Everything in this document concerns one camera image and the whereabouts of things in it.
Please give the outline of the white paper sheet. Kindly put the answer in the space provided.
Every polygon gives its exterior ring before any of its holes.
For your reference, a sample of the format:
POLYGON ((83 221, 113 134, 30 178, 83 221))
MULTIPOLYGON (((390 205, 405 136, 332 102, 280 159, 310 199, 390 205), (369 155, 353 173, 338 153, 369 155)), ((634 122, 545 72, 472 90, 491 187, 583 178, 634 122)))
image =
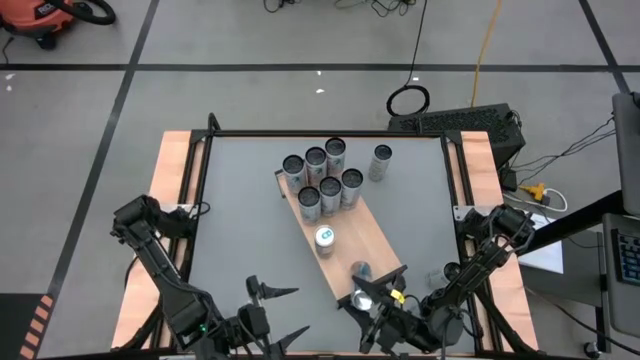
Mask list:
POLYGON ((555 242, 526 255, 519 256, 518 262, 522 266, 563 274, 564 261, 562 243, 555 242))

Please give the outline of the black power adapter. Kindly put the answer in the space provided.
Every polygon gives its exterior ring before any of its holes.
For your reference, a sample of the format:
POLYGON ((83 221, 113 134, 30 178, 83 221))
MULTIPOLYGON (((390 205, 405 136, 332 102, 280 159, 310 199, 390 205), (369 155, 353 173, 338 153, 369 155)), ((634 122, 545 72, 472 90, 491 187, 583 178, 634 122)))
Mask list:
POLYGON ((499 183, 503 191, 515 192, 518 190, 517 172, 508 167, 499 170, 499 183))

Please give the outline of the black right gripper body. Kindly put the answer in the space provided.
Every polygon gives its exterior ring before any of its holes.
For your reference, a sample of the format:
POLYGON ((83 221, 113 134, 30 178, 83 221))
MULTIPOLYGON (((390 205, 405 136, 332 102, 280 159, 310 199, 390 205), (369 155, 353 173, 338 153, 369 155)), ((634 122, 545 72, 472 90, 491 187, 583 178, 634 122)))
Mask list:
POLYGON ((433 351, 432 343, 422 333, 427 329, 425 323, 410 312, 393 303, 383 303, 372 318, 377 321, 378 330, 372 334, 361 332, 361 353, 369 353, 374 344, 378 344, 384 353, 392 353, 396 343, 408 343, 422 353, 433 351))

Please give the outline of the wooden table side board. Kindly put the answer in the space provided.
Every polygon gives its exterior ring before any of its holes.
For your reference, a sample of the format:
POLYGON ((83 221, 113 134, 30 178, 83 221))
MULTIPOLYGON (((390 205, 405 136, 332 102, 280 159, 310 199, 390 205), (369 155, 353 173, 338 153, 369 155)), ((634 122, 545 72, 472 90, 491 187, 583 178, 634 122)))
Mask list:
MULTIPOLYGON (((155 198, 163 211, 174 210, 179 203, 182 177, 189 151, 190 131, 166 131, 161 140, 155 169, 147 194, 155 198)), ((136 259, 126 275, 124 297, 120 307, 111 348, 122 348, 151 315, 159 293, 141 261, 136 259)))
MULTIPOLYGON (((450 142, 448 150, 459 204, 466 205, 461 170, 466 170, 474 205, 493 209, 503 203, 497 170, 486 132, 462 132, 461 149, 450 142)), ((504 266, 489 277, 493 302, 521 339, 539 349, 525 294, 518 258, 511 255, 504 266)))

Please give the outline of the orange shop vacuum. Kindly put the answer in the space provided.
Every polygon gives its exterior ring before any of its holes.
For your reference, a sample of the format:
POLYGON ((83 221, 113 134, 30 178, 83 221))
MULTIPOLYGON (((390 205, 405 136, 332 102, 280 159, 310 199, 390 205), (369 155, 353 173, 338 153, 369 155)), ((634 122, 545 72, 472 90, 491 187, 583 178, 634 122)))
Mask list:
POLYGON ((54 49, 56 35, 72 22, 72 15, 46 0, 0 0, 0 29, 33 39, 44 50, 54 49))

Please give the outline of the black orange hazard mat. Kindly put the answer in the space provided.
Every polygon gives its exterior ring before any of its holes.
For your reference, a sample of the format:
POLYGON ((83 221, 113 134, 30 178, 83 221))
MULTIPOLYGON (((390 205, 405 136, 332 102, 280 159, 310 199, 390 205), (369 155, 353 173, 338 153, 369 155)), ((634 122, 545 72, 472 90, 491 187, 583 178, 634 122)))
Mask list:
POLYGON ((36 360, 54 305, 51 294, 0 293, 0 360, 36 360))

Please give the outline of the yellow power splitter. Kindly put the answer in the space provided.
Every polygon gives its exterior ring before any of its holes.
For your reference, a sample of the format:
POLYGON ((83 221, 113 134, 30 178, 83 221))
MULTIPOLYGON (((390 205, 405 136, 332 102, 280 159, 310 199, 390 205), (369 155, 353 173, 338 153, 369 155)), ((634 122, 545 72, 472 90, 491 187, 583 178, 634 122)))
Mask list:
POLYGON ((538 183, 536 185, 520 185, 519 189, 529 193, 536 201, 541 201, 545 196, 545 185, 538 183))

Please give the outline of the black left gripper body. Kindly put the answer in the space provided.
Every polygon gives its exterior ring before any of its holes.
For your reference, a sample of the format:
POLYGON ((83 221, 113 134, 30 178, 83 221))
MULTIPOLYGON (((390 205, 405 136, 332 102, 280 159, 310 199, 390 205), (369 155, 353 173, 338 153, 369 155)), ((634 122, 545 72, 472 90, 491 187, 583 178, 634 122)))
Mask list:
POLYGON ((266 309, 262 306, 258 287, 261 283, 256 275, 249 276, 245 281, 247 293, 251 303, 238 310, 238 321, 246 337, 256 344, 266 359, 281 359, 274 356, 274 344, 270 343, 270 325, 267 320, 266 309))

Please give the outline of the black computer tower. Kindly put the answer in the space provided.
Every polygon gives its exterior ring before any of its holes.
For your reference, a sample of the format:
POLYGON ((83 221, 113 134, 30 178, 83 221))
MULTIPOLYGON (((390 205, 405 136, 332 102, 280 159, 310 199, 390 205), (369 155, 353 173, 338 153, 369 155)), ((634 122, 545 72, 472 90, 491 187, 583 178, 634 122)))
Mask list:
POLYGON ((388 130, 428 134, 454 130, 486 132, 497 168, 526 144, 518 114, 507 103, 396 116, 389 120, 388 130))

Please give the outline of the grey monitor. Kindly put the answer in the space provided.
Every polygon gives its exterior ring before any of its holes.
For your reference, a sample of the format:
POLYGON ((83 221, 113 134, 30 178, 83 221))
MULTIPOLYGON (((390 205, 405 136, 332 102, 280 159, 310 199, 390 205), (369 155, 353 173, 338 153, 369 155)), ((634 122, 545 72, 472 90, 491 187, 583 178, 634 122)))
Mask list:
POLYGON ((612 97, 624 209, 640 217, 640 92, 612 97))

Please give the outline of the grey keyboard device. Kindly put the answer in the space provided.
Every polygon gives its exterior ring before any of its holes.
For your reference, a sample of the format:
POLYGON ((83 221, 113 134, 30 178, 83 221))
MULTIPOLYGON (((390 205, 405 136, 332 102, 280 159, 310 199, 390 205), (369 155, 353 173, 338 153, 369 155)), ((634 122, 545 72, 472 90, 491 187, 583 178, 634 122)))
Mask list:
POLYGON ((612 327, 640 338, 640 220, 605 214, 602 225, 612 327))

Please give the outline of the blue silver Red Bull can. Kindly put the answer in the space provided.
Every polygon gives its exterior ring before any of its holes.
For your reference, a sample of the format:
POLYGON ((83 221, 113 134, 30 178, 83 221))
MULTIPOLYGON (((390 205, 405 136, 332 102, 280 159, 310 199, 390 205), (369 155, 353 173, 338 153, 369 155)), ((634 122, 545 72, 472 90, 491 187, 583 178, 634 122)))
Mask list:
POLYGON ((329 257, 334 251, 336 236, 329 225, 318 226, 313 233, 316 254, 320 257, 329 257))
MULTIPOLYGON (((357 261, 351 265, 351 275, 353 277, 370 282, 372 280, 372 270, 370 265, 365 261, 357 261)), ((371 297, 354 282, 354 290, 351 293, 351 305, 360 311, 369 311, 373 306, 371 297)))

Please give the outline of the wooden shelf black metal frame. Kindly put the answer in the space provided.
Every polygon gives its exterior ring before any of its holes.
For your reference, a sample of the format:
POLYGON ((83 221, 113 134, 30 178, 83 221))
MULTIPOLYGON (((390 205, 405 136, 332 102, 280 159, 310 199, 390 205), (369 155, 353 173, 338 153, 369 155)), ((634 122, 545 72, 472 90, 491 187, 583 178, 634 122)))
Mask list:
POLYGON ((363 198, 357 201, 354 209, 340 210, 332 217, 322 217, 316 225, 307 225, 302 221, 297 197, 288 190, 283 171, 277 170, 274 174, 281 194, 288 202, 338 303, 349 301, 354 290, 351 266, 355 262, 367 262, 373 279, 379 281, 393 279, 396 273, 407 269, 400 262, 363 198), (314 231, 320 225, 328 225, 336 233, 337 242, 328 257, 322 257, 316 252, 314 231))

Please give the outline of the black desk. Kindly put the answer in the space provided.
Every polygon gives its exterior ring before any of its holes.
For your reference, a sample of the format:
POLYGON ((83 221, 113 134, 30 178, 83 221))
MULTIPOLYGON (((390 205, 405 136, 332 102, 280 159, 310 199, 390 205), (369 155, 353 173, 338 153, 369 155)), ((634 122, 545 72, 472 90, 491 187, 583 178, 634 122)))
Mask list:
POLYGON ((605 214, 624 215, 621 190, 535 230, 533 240, 521 255, 536 251, 602 223, 605 214))

